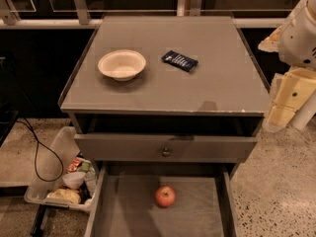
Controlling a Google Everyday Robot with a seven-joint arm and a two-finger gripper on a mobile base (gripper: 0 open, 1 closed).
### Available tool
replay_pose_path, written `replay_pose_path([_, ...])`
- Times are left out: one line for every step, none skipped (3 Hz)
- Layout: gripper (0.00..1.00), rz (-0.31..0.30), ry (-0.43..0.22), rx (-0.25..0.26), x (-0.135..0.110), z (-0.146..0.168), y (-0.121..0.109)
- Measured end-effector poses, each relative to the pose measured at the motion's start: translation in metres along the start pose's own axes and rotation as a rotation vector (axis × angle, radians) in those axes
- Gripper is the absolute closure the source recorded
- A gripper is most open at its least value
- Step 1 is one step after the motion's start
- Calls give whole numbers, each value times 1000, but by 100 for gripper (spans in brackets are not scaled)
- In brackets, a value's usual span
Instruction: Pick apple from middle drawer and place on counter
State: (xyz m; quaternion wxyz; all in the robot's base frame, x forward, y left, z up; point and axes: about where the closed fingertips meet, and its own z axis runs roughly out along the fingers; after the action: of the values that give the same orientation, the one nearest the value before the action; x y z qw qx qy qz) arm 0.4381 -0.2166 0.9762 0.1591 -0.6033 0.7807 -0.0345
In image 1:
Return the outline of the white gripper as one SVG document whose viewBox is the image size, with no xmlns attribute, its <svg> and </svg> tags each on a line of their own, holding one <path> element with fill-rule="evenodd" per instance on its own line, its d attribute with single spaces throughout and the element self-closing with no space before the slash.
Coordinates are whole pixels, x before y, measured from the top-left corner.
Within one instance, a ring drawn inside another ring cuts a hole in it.
<svg viewBox="0 0 316 237">
<path fill-rule="evenodd" d="M 316 20 L 309 0 L 300 0 L 293 11 L 258 49 L 278 52 L 279 59 L 292 67 L 275 77 L 271 106 L 266 113 L 269 127 L 286 127 L 316 91 Z"/>
</svg>

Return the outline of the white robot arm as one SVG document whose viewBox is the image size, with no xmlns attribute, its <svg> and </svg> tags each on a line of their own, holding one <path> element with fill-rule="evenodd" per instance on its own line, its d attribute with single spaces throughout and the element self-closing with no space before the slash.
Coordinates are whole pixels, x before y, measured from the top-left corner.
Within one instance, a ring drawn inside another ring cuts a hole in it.
<svg viewBox="0 0 316 237">
<path fill-rule="evenodd" d="M 290 66 L 273 79 L 263 128 L 277 132 L 290 124 L 303 129 L 316 114 L 316 0 L 300 0 L 258 49 L 277 52 Z"/>
</svg>

